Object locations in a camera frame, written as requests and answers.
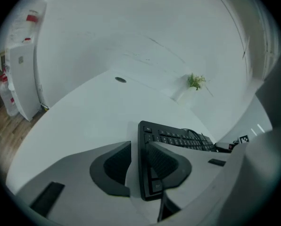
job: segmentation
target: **wooden floor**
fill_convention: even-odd
[[[33,120],[28,122],[19,113],[10,117],[1,102],[0,98],[0,175],[1,179],[5,181],[19,146],[34,124],[44,115],[44,112],[38,112]]]

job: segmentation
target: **black keyboard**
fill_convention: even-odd
[[[190,150],[216,152],[216,147],[209,137],[195,135],[187,130],[141,121],[138,128],[138,158],[140,193],[145,201],[159,199],[162,196],[161,181],[147,162],[146,147],[149,142],[163,142]]]

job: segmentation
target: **small plant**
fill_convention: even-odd
[[[196,87],[196,90],[201,89],[203,84],[206,82],[206,79],[201,76],[196,76],[193,73],[188,78],[188,84],[190,87]]]

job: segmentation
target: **black cable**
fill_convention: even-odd
[[[202,140],[201,140],[200,136],[197,134],[197,132],[195,132],[195,131],[193,131],[193,130],[191,130],[191,129],[187,129],[187,128],[183,128],[182,130],[187,130],[187,131],[192,132],[192,133],[197,137],[197,139],[198,139],[198,141],[200,142],[200,144],[201,144],[202,146],[204,146],[203,143],[202,143]]]

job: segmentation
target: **keyboard key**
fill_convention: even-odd
[[[161,184],[160,180],[155,180],[151,182],[151,186],[152,186],[152,192],[155,193],[159,193],[163,190],[163,186]]]
[[[153,168],[150,168],[151,179],[158,179],[158,176]]]
[[[174,145],[174,141],[172,138],[168,138],[168,142],[169,142],[169,144]]]
[[[174,139],[174,144],[175,145],[180,145],[178,139]]]
[[[152,129],[144,126],[144,132],[152,133]]]
[[[160,137],[159,137],[159,136],[153,136],[153,141],[161,142],[161,140],[160,140]]]
[[[158,133],[160,136],[165,136],[165,131],[164,130],[158,130]]]
[[[168,140],[166,137],[160,137],[161,138],[161,142],[163,143],[167,143],[168,144]]]
[[[149,143],[150,141],[153,141],[153,138],[149,134],[145,134],[145,143]]]

